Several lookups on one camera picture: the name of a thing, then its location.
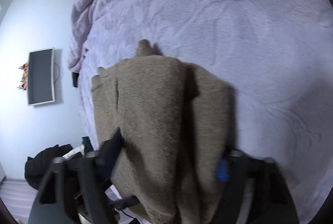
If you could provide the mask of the wall mounted television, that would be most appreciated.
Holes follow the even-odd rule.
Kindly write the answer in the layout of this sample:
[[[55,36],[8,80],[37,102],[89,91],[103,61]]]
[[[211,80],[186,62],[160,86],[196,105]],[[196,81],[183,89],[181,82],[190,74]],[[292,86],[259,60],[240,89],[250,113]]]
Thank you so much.
[[[27,97],[28,105],[54,103],[54,48],[29,53]]]

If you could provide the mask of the lavender embossed bedspread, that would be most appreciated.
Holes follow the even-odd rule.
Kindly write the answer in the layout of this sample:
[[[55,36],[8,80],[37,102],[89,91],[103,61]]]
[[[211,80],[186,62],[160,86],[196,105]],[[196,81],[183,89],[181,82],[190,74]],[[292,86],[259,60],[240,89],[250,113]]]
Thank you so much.
[[[91,79],[141,39],[236,89],[239,148],[278,161],[309,223],[332,189],[329,0],[75,0],[68,68],[94,147]]]

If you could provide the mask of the olive knitted sweater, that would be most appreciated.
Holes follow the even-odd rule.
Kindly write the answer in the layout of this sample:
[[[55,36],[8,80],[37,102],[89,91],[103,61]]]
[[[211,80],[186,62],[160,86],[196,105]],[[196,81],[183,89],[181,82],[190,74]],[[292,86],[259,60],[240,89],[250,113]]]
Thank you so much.
[[[222,195],[227,83],[141,40],[135,57],[99,68],[91,92],[98,141],[117,131],[125,141],[112,182],[139,199],[134,213],[151,223],[209,223]]]

